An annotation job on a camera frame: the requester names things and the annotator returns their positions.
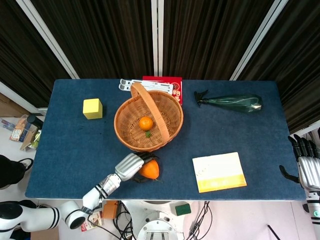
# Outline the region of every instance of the orange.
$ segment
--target orange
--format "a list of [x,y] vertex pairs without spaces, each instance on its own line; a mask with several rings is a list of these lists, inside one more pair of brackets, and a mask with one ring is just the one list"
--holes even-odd
[[139,127],[144,131],[149,131],[154,124],[154,121],[148,116],[144,116],[139,121]]
[[148,163],[142,166],[139,170],[139,174],[148,179],[157,179],[159,177],[159,165],[155,159],[152,159]]

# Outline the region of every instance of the basket handle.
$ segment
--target basket handle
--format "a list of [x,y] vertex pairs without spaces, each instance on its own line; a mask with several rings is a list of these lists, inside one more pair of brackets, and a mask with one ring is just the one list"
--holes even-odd
[[167,125],[165,123],[164,118],[162,117],[157,105],[155,104],[155,101],[152,99],[148,91],[140,84],[139,82],[135,82],[131,85],[130,88],[131,95],[133,98],[137,97],[138,95],[141,96],[143,101],[145,102],[146,106],[149,108],[162,137],[162,142],[166,143],[170,139],[169,131],[167,128]]

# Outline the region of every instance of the yellow block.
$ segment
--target yellow block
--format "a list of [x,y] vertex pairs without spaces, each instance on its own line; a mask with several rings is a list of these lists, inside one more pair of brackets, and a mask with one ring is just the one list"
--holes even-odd
[[83,100],[83,114],[87,119],[101,119],[102,104],[99,98]]

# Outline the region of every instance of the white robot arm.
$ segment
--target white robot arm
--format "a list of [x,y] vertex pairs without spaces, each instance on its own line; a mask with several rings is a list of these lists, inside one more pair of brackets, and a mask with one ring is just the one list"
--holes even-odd
[[316,239],[320,240],[320,150],[312,141],[296,134],[294,138],[296,140],[288,137],[296,157],[299,177],[288,174],[282,165],[279,168],[286,179],[304,188],[314,233]]
[[86,195],[80,209],[74,201],[67,201],[59,207],[29,208],[17,202],[0,202],[0,240],[8,240],[15,227],[20,224],[25,232],[34,232],[55,228],[60,219],[70,229],[81,226],[86,217],[112,194],[121,182],[131,179],[138,170],[150,160],[156,158],[148,152],[130,153],[116,167],[115,173],[108,175]]

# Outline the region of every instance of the yellow book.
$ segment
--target yellow book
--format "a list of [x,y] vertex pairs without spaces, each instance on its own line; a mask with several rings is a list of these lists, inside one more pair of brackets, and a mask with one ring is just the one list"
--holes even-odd
[[199,193],[247,186],[237,152],[192,161]]

